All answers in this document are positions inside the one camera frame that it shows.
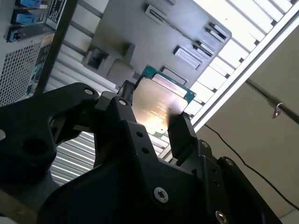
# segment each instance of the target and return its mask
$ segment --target metal panel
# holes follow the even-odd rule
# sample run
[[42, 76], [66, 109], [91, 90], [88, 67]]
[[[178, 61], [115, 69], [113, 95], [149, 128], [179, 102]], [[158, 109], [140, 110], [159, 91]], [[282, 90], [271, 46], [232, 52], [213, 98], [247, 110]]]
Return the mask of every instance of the metal panel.
[[[229, 84], [233, 83], [254, 58], [263, 51], [274, 35], [291, 19], [292, 16], [290, 16], [289, 13], [295, 14], [295, 7], [297, 7], [298, 10], [298, 4], [293, 6], [295, 9], [291, 8], [289, 10], [289, 4], [286, 3], [286, 1], [287, 0], [272, 0], [269, 1], [270, 6], [266, 7], [267, 4], [263, 4], [263, 1], [250, 0], [251, 5], [255, 4], [258, 6], [259, 13], [264, 13], [263, 18], [270, 18], [277, 22], [274, 24], [271, 23], [269, 19], [257, 21], [250, 18], [249, 14], [242, 11], [244, 8], [237, 7], [238, 4], [241, 4], [240, 2], [236, 4], [236, 1], [218, 0], [217, 7], [215, 7], [214, 1], [195, 0], [195, 2], [200, 4], [200, 6], [213, 17], [230, 29], [233, 34], [230, 47], [224, 49], [220, 57], [215, 58], [213, 63], [209, 66], [209, 69], [206, 70], [206, 73], [211, 74], [212, 78], [209, 79], [208, 75], [203, 76], [196, 82], [195, 85], [197, 87], [193, 87], [195, 88], [194, 90], [199, 93], [199, 99], [197, 100], [198, 102], [192, 102], [186, 111], [192, 115], [192, 123], [195, 124], [196, 130], [198, 130], [199, 127], [197, 125], [198, 121], [207, 117], [206, 112], [213, 108], [214, 102], [229, 88]], [[99, 93], [105, 90], [116, 92], [113, 83], [86, 69], [81, 64], [90, 45], [91, 37], [89, 35], [93, 35], [96, 23], [92, 21], [89, 24], [89, 22], [83, 18], [94, 18], [97, 16], [96, 21], [100, 21], [107, 2], [108, 0], [79, 1], [79, 5], [84, 9], [78, 7], [76, 10], [73, 18], [73, 25], [75, 24], [75, 26], [70, 26], [68, 29], [68, 34], [65, 37], [64, 44], [61, 47], [52, 75], [46, 87], [47, 91], [72, 82], [84, 82], [95, 88]], [[205, 91], [201, 90], [201, 86], [203, 86], [202, 88], [213, 90], [211, 98], [205, 94]], [[203, 104], [200, 101], [201, 99], [207, 101], [207, 103]], [[153, 142], [156, 154], [160, 158], [170, 161], [172, 155], [168, 138], [164, 136], [163, 139], [158, 139], [151, 134], [149, 136]], [[64, 143], [58, 147], [57, 158], [51, 169], [55, 181], [59, 184], [64, 184], [92, 169], [94, 161], [93, 144], [93, 136], [89, 133], [82, 133], [81, 136], [75, 140]]]

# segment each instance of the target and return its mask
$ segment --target hole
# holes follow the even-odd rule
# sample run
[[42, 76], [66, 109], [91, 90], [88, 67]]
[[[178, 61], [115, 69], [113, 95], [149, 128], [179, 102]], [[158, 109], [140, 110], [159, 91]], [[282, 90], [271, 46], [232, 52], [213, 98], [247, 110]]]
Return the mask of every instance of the hole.
[[149, 150], [147, 149], [147, 148], [142, 148], [142, 152], [144, 153], [144, 154], [149, 154], [150, 152], [149, 152]]
[[127, 102], [124, 101], [123, 99], [119, 99], [118, 101], [120, 102], [120, 104], [122, 104], [122, 105], [124, 105], [124, 106], [127, 105]]
[[158, 191], [158, 195], [159, 195], [160, 198], [165, 199], [165, 194], [164, 194], [163, 191], [161, 191], [161, 190]]
[[47, 144], [41, 139], [27, 139], [23, 144], [23, 151], [29, 155], [42, 155], [47, 150]]
[[55, 136], [55, 134], [56, 134], [57, 130], [58, 130], [58, 128], [57, 128], [57, 127], [54, 127], [54, 128], [52, 129], [52, 135], [53, 135], [53, 137]]
[[217, 181], [213, 181], [213, 182], [214, 182], [214, 184], [215, 184], [217, 187], [220, 186], [220, 184], [219, 184]]
[[225, 222], [225, 218], [223, 217], [223, 215], [219, 215], [219, 219], [224, 223]]
[[136, 132], [137, 136], [143, 138], [143, 134], [141, 132]]

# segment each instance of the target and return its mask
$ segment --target metal hook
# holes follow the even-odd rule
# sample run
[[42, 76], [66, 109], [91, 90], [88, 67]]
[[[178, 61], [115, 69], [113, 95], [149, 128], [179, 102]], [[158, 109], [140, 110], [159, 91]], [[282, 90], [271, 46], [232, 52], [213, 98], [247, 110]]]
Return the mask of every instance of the metal hook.
[[274, 113], [273, 113], [272, 116], [271, 116], [272, 119], [277, 118], [277, 117], [281, 114], [281, 111], [280, 111], [280, 109], [279, 109], [279, 106], [280, 106], [280, 105], [283, 105], [283, 104], [284, 104], [283, 102], [277, 104], [276, 109], [274, 110]]

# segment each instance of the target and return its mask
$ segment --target wall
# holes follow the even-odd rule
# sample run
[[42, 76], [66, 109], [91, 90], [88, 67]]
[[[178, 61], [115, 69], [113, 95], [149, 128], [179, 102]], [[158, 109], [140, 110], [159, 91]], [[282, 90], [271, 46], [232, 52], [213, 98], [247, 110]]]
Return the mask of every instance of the wall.
[[299, 220], [299, 211], [295, 210], [280, 219], [283, 224], [296, 224]]

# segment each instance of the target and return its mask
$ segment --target ventilation grille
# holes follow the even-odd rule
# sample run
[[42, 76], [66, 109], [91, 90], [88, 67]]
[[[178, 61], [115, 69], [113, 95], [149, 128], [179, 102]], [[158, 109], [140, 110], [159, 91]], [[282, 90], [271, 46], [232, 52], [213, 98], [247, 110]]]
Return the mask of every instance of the ventilation grille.
[[0, 76], [0, 106], [14, 103], [26, 94], [40, 45], [33, 44], [5, 56]]

